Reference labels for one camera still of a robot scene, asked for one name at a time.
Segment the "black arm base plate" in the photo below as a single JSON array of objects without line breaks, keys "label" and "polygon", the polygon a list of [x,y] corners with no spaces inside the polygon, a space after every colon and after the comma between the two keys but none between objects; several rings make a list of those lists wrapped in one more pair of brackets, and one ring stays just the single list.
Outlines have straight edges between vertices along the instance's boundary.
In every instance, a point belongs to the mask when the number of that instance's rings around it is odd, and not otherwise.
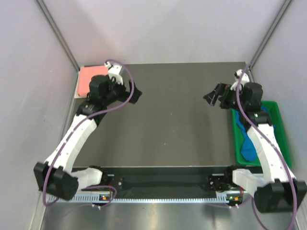
[{"label": "black arm base plate", "polygon": [[238,190],[232,182],[232,170],[247,167],[182,166],[182,167],[100,167],[103,175],[98,184],[85,190],[99,190],[109,185],[117,191],[133,188],[198,188],[202,191],[224,192]]}]

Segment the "salmon pink t shirt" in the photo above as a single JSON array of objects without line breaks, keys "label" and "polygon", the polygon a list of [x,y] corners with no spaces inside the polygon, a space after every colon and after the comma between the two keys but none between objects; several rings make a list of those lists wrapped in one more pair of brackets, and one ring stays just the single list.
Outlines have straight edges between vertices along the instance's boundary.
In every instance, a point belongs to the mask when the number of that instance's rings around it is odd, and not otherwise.
[{"label": "salmon pink t shirt", "polygon": [[101,66],[88,66],[82,68],[83,83],[86,87],[87,93],[89,92],[89,84],[93,76],[96,75],[107,75],[107,68],[103,65]]}]

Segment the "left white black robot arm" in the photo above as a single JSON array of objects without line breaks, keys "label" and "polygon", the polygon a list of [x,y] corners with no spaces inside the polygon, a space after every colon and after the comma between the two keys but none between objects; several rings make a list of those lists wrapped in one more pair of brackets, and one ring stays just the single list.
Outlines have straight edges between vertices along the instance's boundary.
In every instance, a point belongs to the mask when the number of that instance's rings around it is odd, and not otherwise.
[{"label": "left white black robot arm", "polygon": [[122,105],[138,101],[142,92],[136,88],[133,79],[129,80],[129,88],[127,91],[125,85],[118,83],[115,77],[92,77],[90,90],[79,105],[67,133],[53,153],[44,162],[37,162],[34,166],[36,182],[43,194],[69,201],[77,191],[87,187],[94,186],[98,190],[107,188],[109,179],[99,167],[92,166],[76,172],[72,168],[83,145],[104,116],[120,108],[108,106],[116,101]]}]

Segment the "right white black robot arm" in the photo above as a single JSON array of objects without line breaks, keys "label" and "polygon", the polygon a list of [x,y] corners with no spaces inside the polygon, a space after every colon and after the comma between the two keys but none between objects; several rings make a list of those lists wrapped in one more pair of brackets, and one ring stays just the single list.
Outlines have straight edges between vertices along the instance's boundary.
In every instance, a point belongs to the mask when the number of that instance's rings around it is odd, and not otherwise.
[{"label": "right white black robot arm", "polygon": [[204,96],[209,105],[220,102],[220,108],[238,112],[263,173],[257,177],[248,169],[234,168],[224,177],[224,184],[231,190],[242,187],[253,197],[260,213],[295,212],[307,193],[307,184],[297,180],[285,163],[274,134],[276,126],[261,107],[262,95],[262,86],[249,82],[239,93],[231,90],[229,84],[218,83]]}]

